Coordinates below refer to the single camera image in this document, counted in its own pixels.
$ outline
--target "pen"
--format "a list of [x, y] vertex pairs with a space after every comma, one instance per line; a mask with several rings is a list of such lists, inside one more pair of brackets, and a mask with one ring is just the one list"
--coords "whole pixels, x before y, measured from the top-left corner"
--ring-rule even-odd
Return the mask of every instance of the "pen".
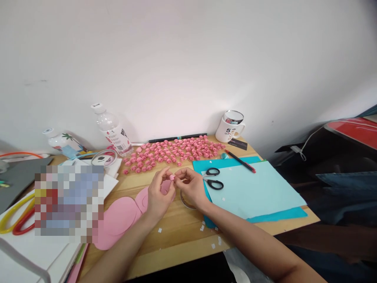
[[246, 162], [243, 162], [241, 159], [239, 159], [237, 156], [235, 156], [233, 153], [231, 153], [229, 150], [225, 149], [226, 153], [229, 153], [231, 156], [233, 156], [234, 159], [236, 159], [239, 163], [241, 163], [243, 166], [245, 166], [247, 169], [249, 169], [251, 172], [256, 173], [256, 170], [253, 166], [250, 164], [247, 164]]
[[156, 139], [156, 140], [149, 140], [149, 143], [155, 143], [155, 142], [163, 142], [164, 140], [183, 140], [184, 138], [197, 138], [199, 136], [206, 136], [207, 133], [203, 134], [192, 134], [188, 136], [181, 136], [181, 137], [171, 137], [171, 138], [162, 138], [162, 139]]

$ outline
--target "mug lid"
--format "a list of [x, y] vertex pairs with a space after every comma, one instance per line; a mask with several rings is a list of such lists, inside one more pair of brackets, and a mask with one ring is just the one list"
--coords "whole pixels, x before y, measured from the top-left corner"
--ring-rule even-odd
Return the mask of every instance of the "mug lid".
[[228, 124], [237, 125], [243, 121], [243, 114], [235, 110], [228, 110], [224, 113], [223, 118]]

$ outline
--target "small bottle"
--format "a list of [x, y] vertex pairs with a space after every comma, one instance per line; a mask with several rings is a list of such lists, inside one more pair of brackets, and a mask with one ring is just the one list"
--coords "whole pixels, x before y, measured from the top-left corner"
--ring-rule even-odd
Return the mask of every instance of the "small bottle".
[[96, 113], [99, 130], [115, 147], [119, 155], [124, 157], [133, 153], [134, 148], [124, 131], [124, 127], [119, 124], [118, 118], [107, 112], [102, 103], [93, 104], [91, 108]]
[[87, 152], [87, 149], [70, 134], [60, 133], [54, 128], [42, 132], [48, 139], [48, 144], [68, 158], [74, 158]]

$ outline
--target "red pen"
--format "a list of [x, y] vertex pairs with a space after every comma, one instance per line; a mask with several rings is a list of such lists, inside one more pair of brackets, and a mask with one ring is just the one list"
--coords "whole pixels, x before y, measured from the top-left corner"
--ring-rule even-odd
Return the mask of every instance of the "red pen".
[[238, 162], [240, 162], [243, 166], [245, 166], [247, 169], [249, 169], [251, 172], [256, 173], [256, 170], [253, 166], [250, 164], [247, 164], [246, 162], [243, 162], [241, 159], [239, 159], [237, 156], [235, 156], [233, 153], [231, 153], [229, 150], [225, 149], [226, 153], [229, 153], [234, 159], [236, 159]]

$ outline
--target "blue paper sheet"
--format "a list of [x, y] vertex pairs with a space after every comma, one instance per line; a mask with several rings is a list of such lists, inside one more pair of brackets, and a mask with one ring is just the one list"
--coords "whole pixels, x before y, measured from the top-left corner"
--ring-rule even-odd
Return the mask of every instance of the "blue paper sheet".
[[256, 174], [243, 165], [222, 168], [217, 176], [207, 176], [224, 184], [221, 190], [207, 184], [212, 202], [243, 218], [285, 211], [306, 205], [305, 200], [269, 162], [254, 163]]
[[[244, 162], [247, 162], [249, 164], [260, 162], [260, 159], [257, 156], [244, 157], [241, 159]], [[193, 165], [194, 165], [194, 170], [200, 174], [202, 171], [205, 171], [210, 167], [216, 167], [216, 168], [221, 169], [221, 168], [230, 167], [230, 166], [238, 166], [239, 162], [233, 158], [230, 158], [230, 159], [211, 160], [211, 163], [209, 162], [209, 160], [194, 161]], [[205, 183], [204, 183], [204, 188], [205, 188], [205, 193], [208, 199], [212, 201], [209, 196], [207, 186]], [[297, 207], [297, 208], [291, 208], [285, 211], [273, 213], [270, 215], [262, 215], [262, 216], [257, 216], [253, 218], [248, 218], [247, 221], [251, 223], [258, 223], [258, 222], [279, 221], [283, 219], [292, 219], [292, 218], [301, 218], [301, 217], [307, 217], [307, 214], [302, 208]], [[204, 216], [204, 220], [208, 228], [212, 229], [216, 227], [216, 225], [206, 215]]]

